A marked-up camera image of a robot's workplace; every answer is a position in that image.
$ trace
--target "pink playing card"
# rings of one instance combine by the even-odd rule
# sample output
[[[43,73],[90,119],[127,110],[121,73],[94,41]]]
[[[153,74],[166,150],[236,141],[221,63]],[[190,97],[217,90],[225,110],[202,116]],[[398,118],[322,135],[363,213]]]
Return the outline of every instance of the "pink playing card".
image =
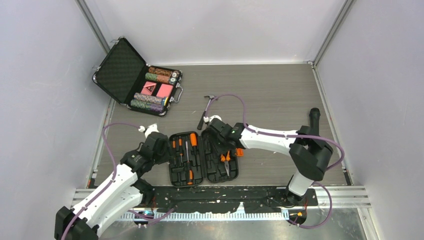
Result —
[[[143,89],[141,90],[141,94],[152,95],[155,88],[156,88],[156,83],[151,81],[146,81],[143,86]]]
[[[159,98],[169,97],[171,95],[172,88],[173,88],[172,85],[162,84],[159,88],[159,91],[156,94],[156,97],[159,97]]]

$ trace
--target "gray wooden floor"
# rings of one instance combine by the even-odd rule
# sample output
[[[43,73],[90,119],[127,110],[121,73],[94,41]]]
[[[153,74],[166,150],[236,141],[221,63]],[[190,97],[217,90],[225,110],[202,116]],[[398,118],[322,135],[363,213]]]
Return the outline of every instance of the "gray wooden floor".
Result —
[[[308,124],[309,110],[317,107],[321,110],[320,135],[333,138],[308,64],[199,65],[179,66],[178,69],[184,74],[181,82],[184,92],[181,101],[172,105],[166,117],[131,111],[117,104],[111,122],[144,126],[157,123],[159,131],[168,136],[197,131],[208,102],[204,95],[235,93],[247,104],[246,120],[250,125],[272,130],[298,130],[301,125]],[[225,123],[233,125],[243,121],[242,109],[238,99],[226,96],[212,105],[209,115],[220,115]],[[107,140],[116,161],[119,161],[124,153],[137,148],[139,142],[145,139],[132,127],[113,126]],[[334,154],[331,162],[337,161],[338,157],[337,153]],[[296,171],[289,156],[259,149],[246,149],[238,164],[238,178],[221,185],[286,185]],[[104,181],[112,169],[110,157],[103,151],[96,183]],[[143,178],[153,186],[171,185],[166,163],[155,165]],[[345,185],[341,166],[328,171],[322,183]],[[203,181],[203,185],[210,184],[207,180]]]

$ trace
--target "case handle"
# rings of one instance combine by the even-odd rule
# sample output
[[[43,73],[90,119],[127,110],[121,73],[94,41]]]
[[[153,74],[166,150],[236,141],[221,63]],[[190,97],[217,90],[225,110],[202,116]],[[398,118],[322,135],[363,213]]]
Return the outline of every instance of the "case handle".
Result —
[[[176,98],[176,100],[175,100],[175,98],[172,98],[172,99],[171,99],[171,102],[178,103],[178,102],[180,101],[180,98],[181,98],[181,95],[183,94],[184,89],[183,89],[183,86],[181,86],[181,84],[180,84],[180,83],[177,83],[177,84],[176,84],[176,87],[177,87],[177,88],[180,88],[180,89],[181,89],[181,91],[179,92],[178,97]]]

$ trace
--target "white cable clip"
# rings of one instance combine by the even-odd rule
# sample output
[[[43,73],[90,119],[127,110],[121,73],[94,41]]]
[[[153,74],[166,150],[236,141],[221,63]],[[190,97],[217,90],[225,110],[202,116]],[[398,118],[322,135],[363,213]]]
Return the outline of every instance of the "white cable clip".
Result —
[[[147,138],[153,132],[159,133],[159,131],[158,131],[158,125],[156,123],[154,123],[152,125],[149,125],[147,127],[147,129],[144,131],[144,136]]]
[[[218,116],[218,115],[213,115],[213,116],[211,116],[211,117],[209,118],[209,122],[212,122],[212,120],[214,120],[214,119],[219,119],[220,121],[222,121],[222,119],[221,119],[221,117],[220,117],[220,116]]]
[[[146,131],[145,126],[140,126],[140,127],[138,128],[138,131],[139,131],[139,132],[141,132],[141,133],[144,133],[144,132]]]

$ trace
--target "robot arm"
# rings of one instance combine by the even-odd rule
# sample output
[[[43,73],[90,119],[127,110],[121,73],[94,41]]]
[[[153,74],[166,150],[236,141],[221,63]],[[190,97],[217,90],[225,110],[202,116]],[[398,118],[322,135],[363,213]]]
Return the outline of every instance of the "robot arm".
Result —
[[[247,129],[243,123],[236,123],[231,127],[223,123],[219,116],[212,116],[206,131],[211,136],[209,141],[219,154],[234,148],[242,148],[264,149],[291,156],[297,171],[288,183],[285,195],[289,202],[296,204],[302,200],[314,181],[321,181],[324,178],[333,149],[322,140],[282,136],[318,136],[320,115],[318,108],[312,108],[309,113],[310,126],[301,126],[300,130],[291,131],[262,129],[252,125]]]
[[[61,239],[71,219],[83,208],[84,211],[74,222],[67,239],[97,240],[99,236],[122,214],[140,203],[148,204],[154,196],[153,187],[140,177],[155,164],[169,160],[168,137],[160,133],[157,125],[150,125],[144,131],[146,141],[140,150],[127,152],[113,173],[87,198],[72,209],[65,206],[56,214],[55,239]]]

